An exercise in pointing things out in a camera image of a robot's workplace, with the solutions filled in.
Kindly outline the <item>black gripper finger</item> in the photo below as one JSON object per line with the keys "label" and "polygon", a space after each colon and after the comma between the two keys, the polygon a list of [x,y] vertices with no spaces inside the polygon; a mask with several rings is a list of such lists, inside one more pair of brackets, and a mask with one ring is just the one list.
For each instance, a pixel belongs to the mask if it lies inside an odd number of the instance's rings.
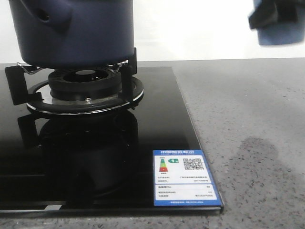
{"label": "black gripper finger", "polygon": [[261,0],[249,16],[250,29],[259,29],[275,23],[278,19],[277,6],[274,0]]}

